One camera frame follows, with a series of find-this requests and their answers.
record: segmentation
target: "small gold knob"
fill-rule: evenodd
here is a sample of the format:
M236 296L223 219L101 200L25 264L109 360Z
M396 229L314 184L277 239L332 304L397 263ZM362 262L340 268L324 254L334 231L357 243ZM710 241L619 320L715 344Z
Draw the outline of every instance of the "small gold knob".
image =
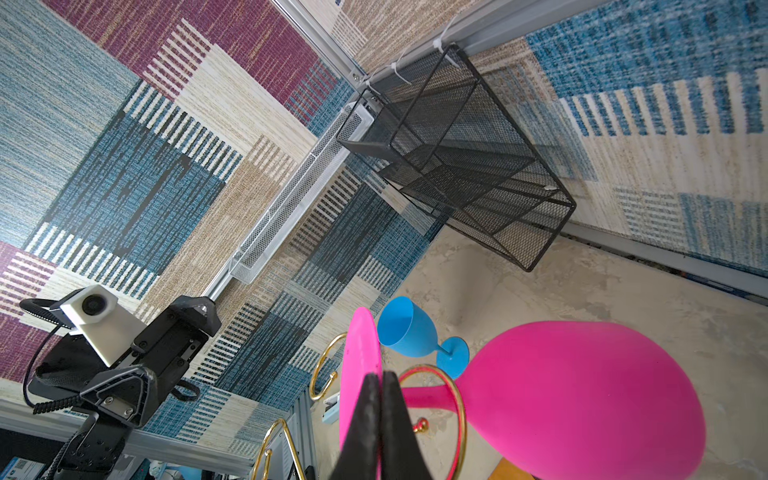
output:
M418 420L416 420L416 424L413 426L413 432L414 433L424 433L429 430L429 420L425 419L424 417L419 417Z

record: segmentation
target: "black wire basket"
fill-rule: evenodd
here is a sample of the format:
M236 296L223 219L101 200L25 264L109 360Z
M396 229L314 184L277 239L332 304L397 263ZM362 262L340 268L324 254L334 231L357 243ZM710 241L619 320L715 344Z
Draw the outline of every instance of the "black wire basket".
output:
M370 86L383 107L366 134L339 142L428 215L533 270L573 197L456 45L397 73Z

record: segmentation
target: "gold metal hoop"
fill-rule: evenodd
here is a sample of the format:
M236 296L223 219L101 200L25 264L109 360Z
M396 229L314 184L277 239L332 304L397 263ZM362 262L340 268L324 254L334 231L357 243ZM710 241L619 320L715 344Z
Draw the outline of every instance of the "gold metal hoop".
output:
M256 473L259 471L259 465L261 465L261 458L266 456L264 461L264 474L262 480L267 480L267 476L270 473L270 460L272 458L272 449L267 449L266 446L272 438L272 434L276 432L277 427L280 427L286 434L288 440L288 449L290 450L290 456L293 457L293 463L296 464L296 473L299 475L299 480L306 480L304 470L301 468L301 462L299 461L299 453L296 451L296 446L293 444L293 438L290 436L290 430L288 430L288 424L285 419L277 419L272 424L269 430L266 431L264 441L261 442L261 448L259 449L259 455L256 457L256 461L253 463L253 468L250 471L250 480L256 480Z
M464 465L464 454L467 449L467 412L464 408L462 394L447 373L432 365L417 365L411 367L400 375L398 379L400 384L402 385L403 382L411 376L414 376L416 373L431 373L438 376L451 390L453 401L456 403L456 412L458 413L458 441L456 442L456 453L453 457L451 470L448 473L448 480L456 480Z
M323 364L325 363L326 359L328 358L328 353L330 353L331 349L334 345L336 345L339 341L346 338L346 332L336 336L335 339L331 340L331 343L326 348L326 351L323 352L323 354L320 356L320 358L317 360L317 365L315 365L315 371L312 372L312 379L310 380L310 398L312 400L320 400L322 397L326 395L326 392L328 392L328 389L331 388L331 385L333 384L333 380L335 380L339 374L336 372L331 372L330 376L328 377L328 382L323 387L322 390L320 390L320 393L315 393L315 383L317 382L317 376L320 374L320 369L322 369Z

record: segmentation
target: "beige floor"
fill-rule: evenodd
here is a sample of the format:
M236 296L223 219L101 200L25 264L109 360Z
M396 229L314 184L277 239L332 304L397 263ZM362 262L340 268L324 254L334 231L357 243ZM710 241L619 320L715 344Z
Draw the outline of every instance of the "beige floor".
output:
M445 228L396 295L434 320L441 339L458 335L472 354L522 323L608 320L636 329L674 357L697 388L707 418L707 453L694 478L768 478L768 308L601 250L558 238L533 273L524 273ZM384 349L397 373L425 359ZM429 419L419 436L435 480L455 447L455 417L412 410ZM338 456L338 426L313 412L320 478ZM500 455L470 431L463 480L484 480Z

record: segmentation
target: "black cable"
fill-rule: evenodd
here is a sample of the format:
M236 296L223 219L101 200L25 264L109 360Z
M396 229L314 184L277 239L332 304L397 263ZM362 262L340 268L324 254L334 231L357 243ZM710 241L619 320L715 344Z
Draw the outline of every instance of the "black cable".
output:
M192 382L188 382L185 379L181 379L178 381L176 385L183 389L189 390L194 394L194 395L184 395L179 389L174 388L173 390L171 390L170 391L171 395L181 400L182 402L194 402L195 400L197 400L197 397L200 396L200 389L197 388L197 385L195 385Z
M82 400L79 395L73 395L65 397L59 400L52 400L50 402L38 403L32 408L32 415L39 415L41 413L56 412L62 409L68 409L69 407L82 405Z
M29 392L27 391L27 385L29 384L29 376L32 373L32 367L35 365L35 362L37 361L38 356L40 356L40 352L42 352L43 347L45 347L45 344L48 343L48 341L53 337L53 335L55 335L56 332L58 332L58 330L64 326L61 324L61 322L58 321L56 316L54 316L54 314L51 313L46 308L53 305L54 303L56 303L55 300L47 300L42 298L27 298L18 303L18 305L26 313L29 313L30 315L36 316L39 319L43 319L46 322L50 322L56 325L56 327L53 330L51 330L51 332L48 333L48 336L45 337L45 340L42 341L42 343L38 347L38 350L32 356L32 359L29 360L29 364L27 365L27 372L24 374L24 383L22 384L24 401L26 402L27 406L29 406L32 409L34 409L36 405L32 403L32 401L29 399Z
M53 337L53 335L56 334L56 332L60 328L61 328L61 325L56 326L53 330L51 330L50 333L48 333L48 336L45 337L45 340L43 340L40 346L38 347L38 351L35 352L31 360L29 360L29 365L27 365L27 372L24 374L24 383L22 384L22 391L24 393L24 401L30 408L36 407L36 405L32 403L32 401L29 399L29 392L27 391L27 384L29 384L29 376L32 373L32 367L35 364L35 362L38 360L38 356L40 355L40 352L42 352L45 344L48 343L48 341Z
M76 436L78 436L77 432L75 432L74 435L69 438L69 440L64 442L56 456L53 458L53 462L51 462L51 466L48 467L48 470L42 480L53 480L53 476L56 475L58 466L61 464L61 459L64 458L64 454L67 452L69 445L72 443L72 440L74 440Z

